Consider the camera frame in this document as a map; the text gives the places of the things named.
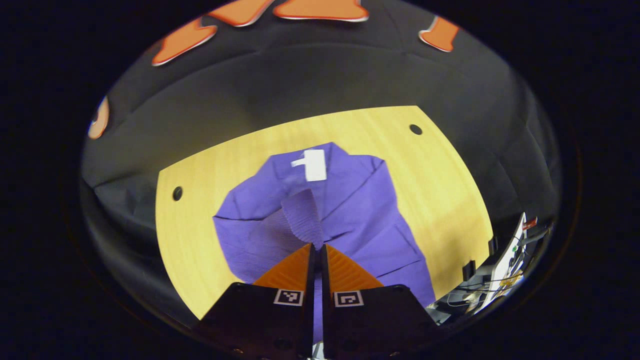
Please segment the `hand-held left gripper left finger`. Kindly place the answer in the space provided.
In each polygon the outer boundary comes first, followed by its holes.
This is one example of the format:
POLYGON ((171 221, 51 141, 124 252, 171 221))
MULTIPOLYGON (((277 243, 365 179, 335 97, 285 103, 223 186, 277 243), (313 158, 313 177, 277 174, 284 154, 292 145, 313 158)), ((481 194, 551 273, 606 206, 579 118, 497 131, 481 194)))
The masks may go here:
POLYGON ((238 360, 306 360, 313 353, 314 265, 306 244, 254 284, 234 282, 193 332, 238 360))

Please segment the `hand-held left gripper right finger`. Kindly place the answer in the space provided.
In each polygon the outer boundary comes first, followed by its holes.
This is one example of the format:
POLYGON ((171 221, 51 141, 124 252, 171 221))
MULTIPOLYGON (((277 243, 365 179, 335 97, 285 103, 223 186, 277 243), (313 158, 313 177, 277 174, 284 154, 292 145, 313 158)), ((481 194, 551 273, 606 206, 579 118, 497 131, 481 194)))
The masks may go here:
POLYGON ((443 340, 442 328, 406 285, 382 285, 327 244, 320 259, 325 358, 413 360, 443 340))

